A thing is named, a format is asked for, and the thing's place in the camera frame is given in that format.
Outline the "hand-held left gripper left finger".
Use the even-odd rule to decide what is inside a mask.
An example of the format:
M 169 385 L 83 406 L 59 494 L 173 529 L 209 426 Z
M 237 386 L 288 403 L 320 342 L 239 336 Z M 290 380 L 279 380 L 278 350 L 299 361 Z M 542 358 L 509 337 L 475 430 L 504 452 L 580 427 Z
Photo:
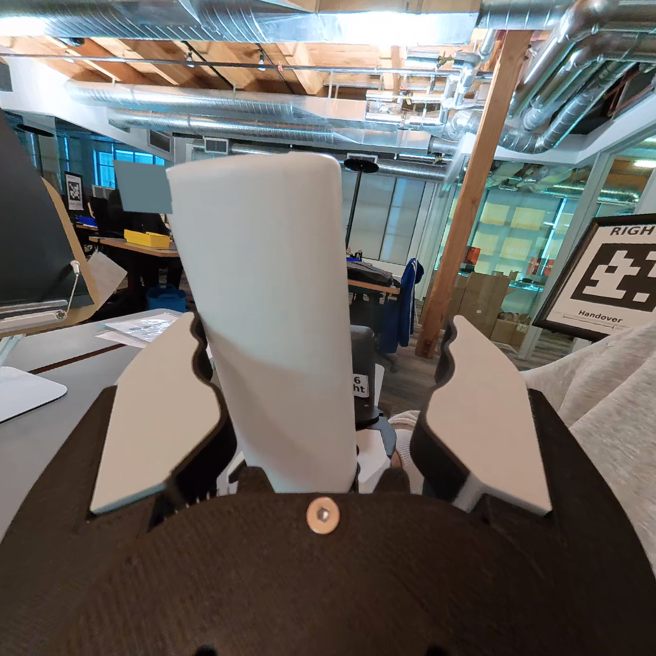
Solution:
M 91 513 L 159 494 L 175 508 L 218 495 L 236 437 L 214 373 L 190 312 L 134 358 L 115 386 Z

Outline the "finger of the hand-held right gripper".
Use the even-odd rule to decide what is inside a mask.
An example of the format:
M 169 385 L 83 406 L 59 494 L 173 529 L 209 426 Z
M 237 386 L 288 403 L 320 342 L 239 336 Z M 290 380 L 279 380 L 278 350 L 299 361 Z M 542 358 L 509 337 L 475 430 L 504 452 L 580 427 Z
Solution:
M 240 472 L 245 466 L 244 454 L 235 455 L 225 471 L 218 476 L 218 495 L 234 495 L 236 493 Z
M 373 493 L 382 474 L 390 467 L 390 456 L 379 430 L 356 432 L 357 447 L 357 491 Z

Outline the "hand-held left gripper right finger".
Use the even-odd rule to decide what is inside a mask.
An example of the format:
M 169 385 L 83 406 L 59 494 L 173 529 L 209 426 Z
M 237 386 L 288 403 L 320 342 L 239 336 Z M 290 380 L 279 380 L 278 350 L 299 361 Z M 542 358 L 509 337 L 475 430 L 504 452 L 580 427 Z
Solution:
M 552 510 L 528 389 L 466 318 L 447 321 L 410 443 L 422 494 L 471 513 L 484 495 L 537 515 Z

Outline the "white water bottle black lid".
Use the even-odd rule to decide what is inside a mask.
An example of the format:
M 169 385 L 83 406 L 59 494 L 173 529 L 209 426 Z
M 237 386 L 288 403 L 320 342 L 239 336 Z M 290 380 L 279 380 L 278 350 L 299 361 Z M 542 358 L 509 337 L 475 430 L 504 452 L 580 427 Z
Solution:
M 173 237 L 246 463 L 278 493 L 357 469 L 340 165 L 309 152 L 167 169 Z

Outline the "person's right forearm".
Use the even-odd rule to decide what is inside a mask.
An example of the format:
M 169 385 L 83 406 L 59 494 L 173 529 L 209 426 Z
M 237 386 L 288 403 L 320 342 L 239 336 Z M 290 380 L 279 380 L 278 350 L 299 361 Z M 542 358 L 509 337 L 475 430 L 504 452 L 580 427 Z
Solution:
M 392 454 L 392 464 L 398 465 L 404 470 L 414 467 L 409 447 L 419 417 L 419 410 L 410 410 L 394 414 L 388 420 L 396 434 L 396 445 Z

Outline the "blue jacket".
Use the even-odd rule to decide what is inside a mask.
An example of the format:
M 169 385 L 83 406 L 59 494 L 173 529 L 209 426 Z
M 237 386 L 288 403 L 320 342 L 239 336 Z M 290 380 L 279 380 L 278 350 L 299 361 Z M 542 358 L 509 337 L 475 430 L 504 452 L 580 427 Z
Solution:
M 395 354 L 398 347 L 407 347 L 414 333 L 414 287 L 424 269 L 416 258 L 408 261 L 401 278 L 400 292 L 384 305 L 380 325 L 378 351 L 381 355 Z

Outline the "wooden table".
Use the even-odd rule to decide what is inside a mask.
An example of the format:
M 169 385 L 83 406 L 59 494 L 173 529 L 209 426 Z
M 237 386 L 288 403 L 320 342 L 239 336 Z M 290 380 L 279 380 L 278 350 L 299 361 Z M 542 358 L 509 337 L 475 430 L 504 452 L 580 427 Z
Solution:
M 89 241 L 94 243 L 105 255 L 126 268 L 129 291 L 141 289 L 141 266 L 153 264 L 155 261 L 160 268 L 168 268 L 167 283 L 179 288 L 182 279 L 182 265 L 177 250 L 135 244 L 118 237 L 96 235 L 89 237 Z
M 401 293 L 401 288 L 395 285 L 378 285 L 349 279 L 348 291 L 352 309 L 378 310 L 389 300 L 396 300 Z

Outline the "black bag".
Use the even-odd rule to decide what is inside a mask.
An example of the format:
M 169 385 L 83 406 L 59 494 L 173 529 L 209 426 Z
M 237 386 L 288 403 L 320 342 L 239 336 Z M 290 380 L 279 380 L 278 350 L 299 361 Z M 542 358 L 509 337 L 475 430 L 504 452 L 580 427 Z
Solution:
M 359 283 L 367 283 L 384 287 L 398 287 L 394 276 L 386 270 L 374 267 L 372 264 L 361 260 L 347 260 L 348 280 Z

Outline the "brown cardboard box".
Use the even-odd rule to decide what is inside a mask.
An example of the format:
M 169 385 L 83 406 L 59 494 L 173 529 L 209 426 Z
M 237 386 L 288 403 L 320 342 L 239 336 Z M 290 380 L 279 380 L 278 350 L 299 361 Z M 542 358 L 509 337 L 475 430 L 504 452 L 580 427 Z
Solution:
M 471 272 L 458 275 L 447 317 L 465 317 L 484 337 L 490 338 L 512 279 L 501 272 L 493 275 Z
M 531 316 L 512 312 L 501 312 L 496 319 L 489 339 L 518 351 L 526 338 Z

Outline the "printed paper sheet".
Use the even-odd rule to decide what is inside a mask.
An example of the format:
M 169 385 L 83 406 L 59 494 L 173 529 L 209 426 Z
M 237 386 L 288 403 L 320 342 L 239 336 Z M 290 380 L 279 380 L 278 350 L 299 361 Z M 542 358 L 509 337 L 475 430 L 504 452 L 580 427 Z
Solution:
M 97 338 L 123 346 L 143 349 L 163 334 L 181 315 L 162 312 L 136 319 L 121 319 L 102 324 Z

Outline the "white sign board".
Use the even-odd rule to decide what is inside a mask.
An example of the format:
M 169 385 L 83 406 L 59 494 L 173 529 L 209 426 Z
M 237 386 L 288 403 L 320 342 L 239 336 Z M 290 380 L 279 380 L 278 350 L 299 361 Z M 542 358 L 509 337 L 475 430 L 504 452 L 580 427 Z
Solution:
M 100 309 L 118 290 L 127 277 L 127 271 L 104 253 L 96 250 L 87 261 L 94 289 L 94 304 Z

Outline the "black floor lamp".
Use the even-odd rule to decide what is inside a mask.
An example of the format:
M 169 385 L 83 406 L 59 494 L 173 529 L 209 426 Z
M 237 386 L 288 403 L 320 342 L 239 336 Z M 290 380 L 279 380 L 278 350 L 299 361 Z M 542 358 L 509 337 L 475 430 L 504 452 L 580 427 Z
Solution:
M 352 194 L 352 201 L 350 206 L 350 213 L 348 217 L 347 227 L 346 227 L 346 237 L 345 237 L 345 246 L 346 249 L 349 249 L 350 237 L 352 233 L 352 227 L 355 218 L 356 206 L 359 196 L 359 188 L 361 186 L 361 180 L 363 174 L 375 174 L 379 171 L 379 166 L 376 159 L 367 159 L 359 157 L 348 157 L 344 160 L 344 168 L 356 173 L 356 182 L 354 186 L 354 191 Z

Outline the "yellow plastic bin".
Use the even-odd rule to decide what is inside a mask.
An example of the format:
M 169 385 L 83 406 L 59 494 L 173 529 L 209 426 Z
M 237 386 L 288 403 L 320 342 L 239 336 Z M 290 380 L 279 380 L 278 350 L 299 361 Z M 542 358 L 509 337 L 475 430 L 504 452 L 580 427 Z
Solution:
M 155 232 L 124 230 L 124 238 L 127 243 L 149 249 L 169 250 L 171 244 L 171 238 L 168 235 Z

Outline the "large black framed marker sign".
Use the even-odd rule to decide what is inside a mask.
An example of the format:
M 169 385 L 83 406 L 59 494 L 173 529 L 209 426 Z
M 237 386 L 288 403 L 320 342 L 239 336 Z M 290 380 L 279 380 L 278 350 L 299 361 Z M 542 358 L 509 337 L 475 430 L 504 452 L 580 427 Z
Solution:
M 655 321 L 655 214 L 595 218 L 533 324 L 597 342 Z

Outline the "wooden document stand black board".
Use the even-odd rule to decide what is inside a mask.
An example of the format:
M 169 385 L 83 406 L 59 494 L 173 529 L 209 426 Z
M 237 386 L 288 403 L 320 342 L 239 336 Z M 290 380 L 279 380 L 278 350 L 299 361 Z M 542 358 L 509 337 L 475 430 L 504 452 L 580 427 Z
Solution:
M 60 196 L 1 116 L 1 422 L 63 397 L 5 361 L 24 337 L 82 324 L 101 304 Z

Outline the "wooden support post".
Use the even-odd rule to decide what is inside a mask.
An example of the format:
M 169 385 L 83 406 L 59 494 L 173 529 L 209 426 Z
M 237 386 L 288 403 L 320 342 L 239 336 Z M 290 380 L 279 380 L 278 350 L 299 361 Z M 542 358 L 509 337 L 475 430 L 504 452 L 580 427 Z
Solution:
M 533 30 L 508 30 L 504 37 L 446 245 L 422 312 L 421 330 L 415 348 L 415 354 L 419 357 L 430 359 L 436 349 L 455 279 L 466 252 L 471 228 L 532 35 Z

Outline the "metal air duct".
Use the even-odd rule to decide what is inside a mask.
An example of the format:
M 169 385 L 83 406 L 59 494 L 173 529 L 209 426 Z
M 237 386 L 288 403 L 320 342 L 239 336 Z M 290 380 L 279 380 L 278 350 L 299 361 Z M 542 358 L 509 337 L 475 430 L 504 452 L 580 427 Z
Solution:
M 576 1 L 538 52 L 510 104 L 499 146 L 552 150 L 625 74 L 655 66 L 654 1 Z
M 294 94 L 235 92 L 215 89 L 109 84 L 64 83 L 73 101 L 86 106 L 159 113 L 190 113 L 225 118 L 270 119 L 282 123 L 326 125 L 333 121 L 364 121 L 367 101 L 328 99 Z

